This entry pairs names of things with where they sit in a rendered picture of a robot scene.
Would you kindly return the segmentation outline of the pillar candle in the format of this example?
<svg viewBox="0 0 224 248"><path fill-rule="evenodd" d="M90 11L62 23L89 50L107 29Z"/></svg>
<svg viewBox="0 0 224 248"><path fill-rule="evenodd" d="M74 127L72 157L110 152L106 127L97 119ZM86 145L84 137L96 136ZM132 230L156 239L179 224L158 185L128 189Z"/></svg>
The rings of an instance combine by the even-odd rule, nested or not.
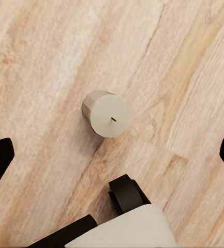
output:
<svg viewBox="0 0 224 248"><path fill-rule="evenodd" d="M107 91L93 91L81 106L82 115L93 131L104 138L125 132L131 121L128 103Z"/></svg>

